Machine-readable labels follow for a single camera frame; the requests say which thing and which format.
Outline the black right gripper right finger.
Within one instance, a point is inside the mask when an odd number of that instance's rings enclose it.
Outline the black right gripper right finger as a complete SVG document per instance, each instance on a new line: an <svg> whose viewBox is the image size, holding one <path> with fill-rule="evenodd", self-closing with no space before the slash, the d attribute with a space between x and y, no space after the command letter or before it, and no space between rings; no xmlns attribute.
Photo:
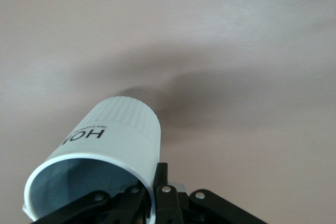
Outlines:
<svg viewBox="0 0 336 224"><path fill-rule="evenodd" d="M154 189L156 223L264 223L209 190L178 192L168 183L167 163L157 164Z"/></svg>

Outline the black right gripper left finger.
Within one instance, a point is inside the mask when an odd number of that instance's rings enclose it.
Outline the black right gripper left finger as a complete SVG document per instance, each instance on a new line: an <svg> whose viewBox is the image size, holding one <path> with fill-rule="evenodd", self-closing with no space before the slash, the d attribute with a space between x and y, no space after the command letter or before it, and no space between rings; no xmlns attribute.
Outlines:
<svg viewBox="0 0 336 224"><path fill-rule="evenodd" d="M137 184L114 197L94 191L34 223L146 223L146 190Z"/></svg>

